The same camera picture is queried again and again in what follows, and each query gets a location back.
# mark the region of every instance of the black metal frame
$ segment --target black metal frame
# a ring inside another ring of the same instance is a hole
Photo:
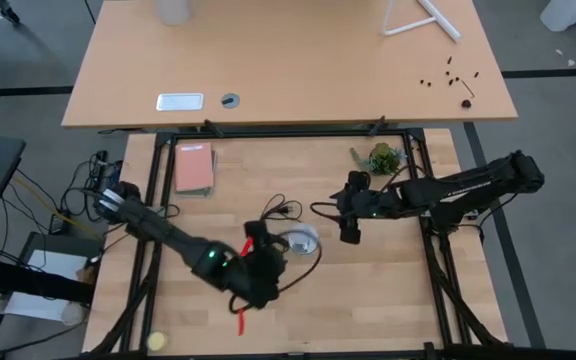
[[[161,162],[161,151],[162,147],[165,143],[169,144],[176,144],[179,140],[208,140],[208,139],[217,139],[217,138],[283,138],[283,137],[332,137],[332,136],[374,136],[374,132],[367,132],[366,130],[357,130],[357,129],[347,129],[343,127],[317,127],[317,126],[302,126],[302,127],[292,127],[289,129],[286,128],[270,128],[270,129],[254,129],[254,128],[246,128],[245,130],[241,131],[228,131],[226,133],[219,131],[216,132],[214,129],[210,127],[206,127],[203,130],[199,131],[184,131],[180,130],[179,133],[170,134],[170,133],[158,133],[157,138],[155,141],[155,150],[153,153],[152,164],[150,169],[150,177],[148,180],[148,189],[146,193],[145,203],[149,206],[152,206],[153,198],[154,198],[154,191],[157,185],[157,174],[159,165]],[[428,149],[426,147],[426,141],[424,137],[423,129],[417,128],[407,128],[407,129],[388,129],[382,128],[379,129],[378,135],[380,136],[401,136],[404,144],[404,150],[406,152],[408,165],[411,166],[412,169],[415,167],[415,156],[413,156],[413,143],[416,143],[420,156],[421,156],[421,167],[426,171],[427,174],[431,175],[432,166],[430,163],[430,158],[428,154]],[[164,175],[164,184],[162,190],[162,198],[160,205],[167,207],[169,198],[170,198],[170,191],[172,185],[172,172],[174,167],[174,151],[168,152],[168,159],[166,163],[166,170]],[[417,171],[411,171],[411,178],[415,179],[418,178]],[[430,223],[428,219],[419,218],[419,225],[421,228],[422,239],[424,243],[424,249],[426,253],[426,260],[429,266],[429,272],[431,271],[430,268],[430,261],[437,261],[434,255],[434,246],[433,246],[433,239],[432,239],[432,229],[430,228]],[[459,294],[459,283],[457,280],[457,272],[455,269],[454,259],[452,258],[452,252],[450,249],[450,243],[447,239],[447,236],[442,236],[439,239],[440,243],[440,251],[442,253],[442,257],[444,259],[445,269],[448,274],[448,281],[453,289]],[[128,299],[131,299],[134,296],[133,289],[136,289],[139,285],[141,280],[141,273],[143,270],[143,263],[144,263],[144,255],[145,255],[145,244],[140,243],[141,245],[137,246],[137,251],[135,253],[135,263],[133,266],[133,276],[130,282],[130,293]],[[152,260],[157,264],[156,268],[159,269],[159,263],[161,259],[161,245],[155,245],[152,254]],[[454,344],[452,340],[452,335],[450,333],[450,326],[448,322],[448,315],[446,311],[446,304],[444,301],[443,291],[441,286],[435,279],[431,276],[430,277],[431,284],[432,284],[432,291],[433,291],[433,299],[435,302],[435,308],[437,311],[439,329],[441,333],[441,338],[444,347],[447,345]],[[153,318],[153,310],[154,310],[154,302],[156,297],[156,284],[153,286],[148,295],[146,300],[146,307],[143,317],[143,323],[141,328],[141,337],[139,341],[139,350],[140,351],[147,351],[146,348],[146,339],[150,334],[151,325],[152,325],[152,318]],[[459,312],[455,311],[457,323],[459,325],[459,333],[463,344],[469,345],[472,344],[472,340],[470,338],[470,332],[466,322],[459,314]],[[130,348],[130,339],[132,333],[132,323],[131,326],[127,327],[125,330],[124,336],[122,337],[120,351],[129,351]],[[183,355],[183,356],[155,356],[149,357],[153,359],[277,359],[277,358],[313,358],[313,359],[324,359],[324,358],[353,358],[353,359],[376,359],[376,358],[389,358],[389,359],[410,359],[410,358],[424,358],[428,355],[428,346],[426,344],[426,350],[410,350],[410,351],[361,351],[361,352],[334,352],[334,353],[299,353],[299,354],[246,354],[246,355],[204,355],[204,356],[195,356],[195,355]]]

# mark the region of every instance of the white stand leg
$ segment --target white stand leg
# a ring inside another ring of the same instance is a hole
[[[384,36],[391,36],[436,21],[437,24],[439,24],[439,26],[441,26],[441,28],[444,29],[446,34],[448,34],[448,36],[450,36],[455,42],[459,42],[459,40],[461,40],[461,33],[457,30],[457,28],[455,28],[450,23],[450,21],[448,21],[448,19],[446,19],[446,17],[439,11],[439,9],[437,9],[437,7],[430,2],[430,0],[417,0],[417,1],[421,6],[424,7],[424,9],[426,9],[426,11],[430,15],[432,15],[431,17],[421,21],[414,22],[412,24],[408,24],[405,26],[389,30],[388,20],[390,19],[390,14],[392,13],[392,9],[395,3],[395,0],[389,0],[388,8],[386,9],[386,15],[384,17],[384,24],[381,31],[382,34]]]

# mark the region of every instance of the desk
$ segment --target desk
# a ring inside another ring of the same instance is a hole
[[[424,132],[435,175],[458,172],[450,132]],[[211,140],[219,156],[215,193],[209,199],[180,199],[173,192],[170,203],[179,205],[182,214],[171,221],[191,234],[220,239],[240,248],[244,242],[242,224],[258,218],[266,201],[282,192],[288,199],[305,205],[302,219],[316,226],[324,256],[315,272],[302,283],[266,309],[248,312],[246,334],[238,337],[236,317],[227,310],[229,295],[196,279],[179,255],[164,249],[152,326],[153,330],[166,333],[171,341],[158,355],[391,351],[420,349],[425,341],[439,344],[417,219],[365,220],[360,225],[362,243],[352,246],[338,240],[336,224],[307,209],[311,202],[325,201],[343,186],[347,172],[354,168],[349,147],[361,154],[379,141],[400,146],[394,139]],[[154,141],[154,135],[132,135],[128,140],[122,178],[134,182],[142,191],[147,185]],[[159,194],[155,199],[161,197],[163,180],[161,176],[158,179]],[[386,180],[375,177],[372,187],[377,188]],[[278,231],[288,225],[272,222],[269,226]],[[107,241],[119,236],[123,236],[120,231]],[[495,336],[505,339],[476,231],[465,228],[451,234],[450,239],[465,301]],[[118,318],[126,302],[134,251],[133,239],[105,254],[84,350],[97,345]],[[312,260],[289,255],[282,282],[301,274]],[[449,318],[456,339],[456,323],[454,317]]]
[[[436,24],[380,36],[387,0],[197,0],[189,22],[172,27],[152,0],[106,1],[62,125],[516,118],[472,1],[433,2],[460,43]],[[398,0],[391,26],[425,17],[414,0]],[[454,77],[462,81],[451,86]],[[476,95],[471,109],[461,107],[471,97],[463,81]],[[183,92],[203,93],[203,110],[155,109],[160,93]],[[227,93],[240,96],[238,107],[223,107]]]

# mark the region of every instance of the wooden desk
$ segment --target wooden desk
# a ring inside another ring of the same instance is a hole
[[[516,118],[472,1],[433,2],[463,34],[460,43],[436,24],[382,37],[387,0],[196,0],[190,21],[172,27],[152,0],[106,1],[63,125]],[[424,17],[416,1],[398,0],[391,25]],[[476,95],[469,110],[461,108],[466,87],[448,84],[454,77]],[[179,92],[203,93],[203,110],[155,109],[160,93]],[[227,93],[241,104],[224,108]]]
[[[458,172],[450,132],[425,132],[435,174]],[[166,333],[171,341],[158,354],[414,350],[425,341],[440,344],[417,219],[362,221],[362,243],[352,246],[339,241],[335,223],[307,208],[313,201],[326,201],[343,186],[347,172],[354,168],[349,147],[366,153],[379,141],[400,146],[395,140],[400,138],[212,140],[219,156],[216,191],[210,199],[182,199],[173,193],[170,202],[179,205],[182,214],[172,221],[191,234],[240,248],[244,242],[242,224],[258,218],[268,199],[281,192],[305,205],[302,219],[316,226],[324,255],[319,267],[302,283],[266,309],[246,313],[246,334],[239,337],[237,319],[227,309],[230,295],[195,278],[178,254],[164,249],[153,330]],[[153,142],[154,135],[129,138],[122,177],[142,189],[146,187]],[[386,180],[375,177],[372,187]],[[271,222],[269,226],[277,231],[289,224]],[[118,232],[108,241],[118,236],[122,234]],[[450,239],[464,299],[494,335],[505,338],[476,231],[465,228]],[[134,240],[128,240],[105,255],[85,349],[94,347],[119,316],[126,301],[134,251]],[[303,273],[313,258],[288,255],[282,283]],[[450,320],[453,336],[457,336],[454,318]]]

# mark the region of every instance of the wooden table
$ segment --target wooden table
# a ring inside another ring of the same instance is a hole
[[[106,1],[63,125],[516,118],[472,1],[433,2],[463,34],[458,44],[437,24],[382,37],[387,0],[196,0],[181,26],[163,25],[152,0]],[[397,0],[391,26],[425,17],[416,1]],[[159,94],[184,92],[203,93],[203,109],[155,109]],[[224,108],[227,93],[241,104]]]
[[[458,172],[450,131],[425,130],[425,135],[435,175]],[[326,201],[339,190],[348,171],[355,168],[349,147],[367,153],[380,141],[401,146],[400,138],[394,136],[211,140],[219,158],[215,192],[209,199],[180,198],[173,192],[170,203],[181,207],[182,214],[171,221],[190,234],[240,248],[242,224],[258,218],[272,195],[283,193],[304,204],[302,220],[313,224],[321,235],[323,258],[315,272],[266,309],[247,312],[246,333],[239,337],[237,319],[227,309],[230,295],[195,278],[179,255],[165,248],[152,324],[153,330],[164,332],[170,341],[157,354],[415,350],[426,341],[439,345],[417,219],[361,221],[362,243],[353,246],[339,241],[335,223],[308,209],[311,202]],[[123,180],[146,188],[153,145],[154,135],[130,136]],[[162,178],[158,177],[157,200]],[[374,177],[372,187],[386,180]],[[269,223],[273,231],[289,226]],[[121,231],[112,233],[107,241],[119,236],[123,236]],[[463,228],[450,239],[465,301],[495,336],[505,339],[476,231]],[[84,350],[103,338],[126,302],[135,244],[130,238],[104,255]],[[288,255],[282,283],[303,273],[313,259]],[[456,337],[452,316],[450,323]]]

